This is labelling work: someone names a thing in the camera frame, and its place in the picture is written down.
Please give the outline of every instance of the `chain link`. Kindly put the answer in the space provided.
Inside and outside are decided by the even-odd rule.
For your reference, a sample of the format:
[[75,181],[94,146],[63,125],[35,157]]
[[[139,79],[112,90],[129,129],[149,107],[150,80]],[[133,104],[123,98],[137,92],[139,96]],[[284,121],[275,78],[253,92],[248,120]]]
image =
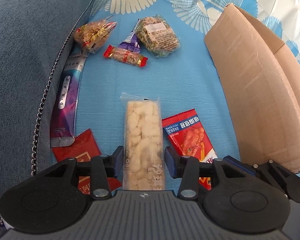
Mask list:
[[[54,71],[56,70],[56,67],[58,65],[58,62],[61,58],[62,52],[64,51],[68,41],[71,38],[72,33],[74,32],[74,30],[77,28],[77,25],[79,23],[79,21],[81,20],[81,18],[83,17],[83,15],[86,13],[86,11],[89,9],[90,5],[92,4],[94,0],[91,0],[89,5],[87,6],[87,8],[84,10],[84,12],[80,15],[79,19],[77,20],[77,22],[74,24],[73,28],[71,29],[70,33],[68,34],[65,42],[62,45],[61,50],[59,51],[59,54],[56,58],[56,61],[51,69],[51,73],[50,76],[48,78],[48,83],[46,85],[46,88],[44,90],[44,94],[42,95],[42,99],[41,99],[41,103],[39,105],[38,108],[38,113],[37,113],[37,120],[36,120],[36,125],[35,125],[35,129],[34,129],[34,136],[33,136],[33,142],[32,142],[32,154],[31,154],[31,176],[33,177],[34,175],[36,175],[37,173],[37,153],[38,153],[38,138],[39,138],[39,131],[40,131],[40,124],[41,124],[41,116],[42,116],[42,111],[43,111],[43,107],[44,107],[44,103],[47,99],[47,95],[49,92],[49,88],[51,85],[51,81],[52,81],[52,77],[54,74]],[[3,219],[0,217],[0,226],[3,226]]]

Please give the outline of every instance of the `purple sachet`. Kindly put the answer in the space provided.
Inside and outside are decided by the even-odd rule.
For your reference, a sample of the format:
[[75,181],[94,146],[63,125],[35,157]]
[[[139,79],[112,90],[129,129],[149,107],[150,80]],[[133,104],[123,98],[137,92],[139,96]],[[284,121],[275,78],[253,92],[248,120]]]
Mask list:
[[119,44],[118,48],[126,49],[131,52],[140,53],[140,40],[134,31],[130,32],[129,36]]

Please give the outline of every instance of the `purple and white package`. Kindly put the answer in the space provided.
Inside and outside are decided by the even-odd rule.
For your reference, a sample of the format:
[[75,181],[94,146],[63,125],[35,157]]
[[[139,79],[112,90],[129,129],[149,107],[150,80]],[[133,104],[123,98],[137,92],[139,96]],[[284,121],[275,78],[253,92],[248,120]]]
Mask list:
[[78,91],[86,57],[71,55],[63,68],[50,124],[50,147],[74,143]]
[[140,53],[140,40],[134,31],[130,32],[129,36],[119,44],[118,48],[126,49],[131,52]]

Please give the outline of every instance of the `red wrapper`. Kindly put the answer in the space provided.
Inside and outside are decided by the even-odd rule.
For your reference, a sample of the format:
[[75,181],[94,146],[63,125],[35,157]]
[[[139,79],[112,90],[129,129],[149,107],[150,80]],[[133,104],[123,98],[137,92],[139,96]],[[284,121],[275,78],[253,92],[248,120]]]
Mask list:
[[[101,154],[90,129],[76,137],[71,146],[55,147],[52,151],[58,162],[70,157],[77,158],[78,162],[88,162],[92,157]],[[115,178],[108,178],[108,182],[111,190],[122,186]],[[84,194],[90,194],[90,177],[79,177],[78,189]]]
[[[217,158],[194,109],[163,119],[162,127],[179,155],[193,156],[208,163]],[[210,178],[200,178],[199,182],[206,189],[211,189]]]

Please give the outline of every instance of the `brown cardboard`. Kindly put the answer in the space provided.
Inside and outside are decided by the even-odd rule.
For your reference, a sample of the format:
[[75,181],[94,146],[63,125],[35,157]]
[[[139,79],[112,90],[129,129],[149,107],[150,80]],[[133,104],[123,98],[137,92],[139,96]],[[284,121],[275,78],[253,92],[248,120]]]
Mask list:
[[285,43],[247,12],[226,6],[205,42],[217,68],[241,160],[300,171],[300,67]]

